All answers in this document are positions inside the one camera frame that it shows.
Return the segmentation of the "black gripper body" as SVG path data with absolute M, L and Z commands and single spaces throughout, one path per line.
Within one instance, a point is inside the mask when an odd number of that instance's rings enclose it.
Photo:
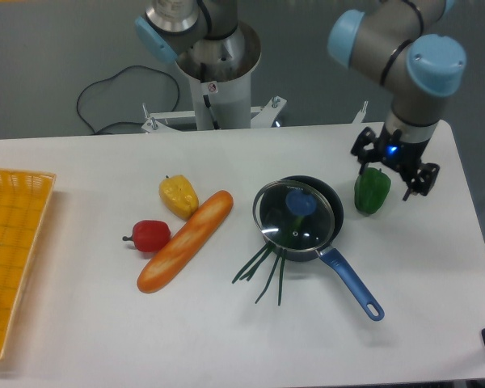
M 429 143 L 427 136 L 407 138 L 399 128 L 382 126 L 382 131 L 374 143 L 374 162 L 379 162 L 400 175 L 415 175 L 422 165 L 422 154 Z

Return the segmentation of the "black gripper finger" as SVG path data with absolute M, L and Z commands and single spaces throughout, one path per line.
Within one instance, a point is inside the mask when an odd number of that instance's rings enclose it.
M 351 148 L 351 154 L 356 156 L 360 163 L 359 175 L 365 172 L 365 168 L 370 163 L 381 161 L 382 155 L 378 145 L 379 137 L 370 127 L 365 127 L 357 136 Z
M 434 187 L 440 166 L 436 163 L 420 162 L 413 167 L 403 167 L 400 171 L 407 190 L 403 195 L 403 201 L 407 201 L 411 195 L 426 196 Z

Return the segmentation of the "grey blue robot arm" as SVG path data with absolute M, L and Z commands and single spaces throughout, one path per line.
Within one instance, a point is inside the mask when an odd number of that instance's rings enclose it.
M 460 87 L 464 48 L 428 28 L 450 1 L 384 1 L 371 15 L 344 12 L 328 36 L 329 55 L 393 95 L 379 134 L 364 130 L 352 147 L 362 166 L 379 162 L 400 174 L 407 194 L 429 194 L 439 166 L 423 162 L 447 100 Z M 153 1 L 135 29 L 159 61 L 188 78 L 196 127 L 245 129 L 271 123 L 276 112 L 251 114 L 251 74 L 261 58 L 256 32 L 238 18 L 235 1 Z

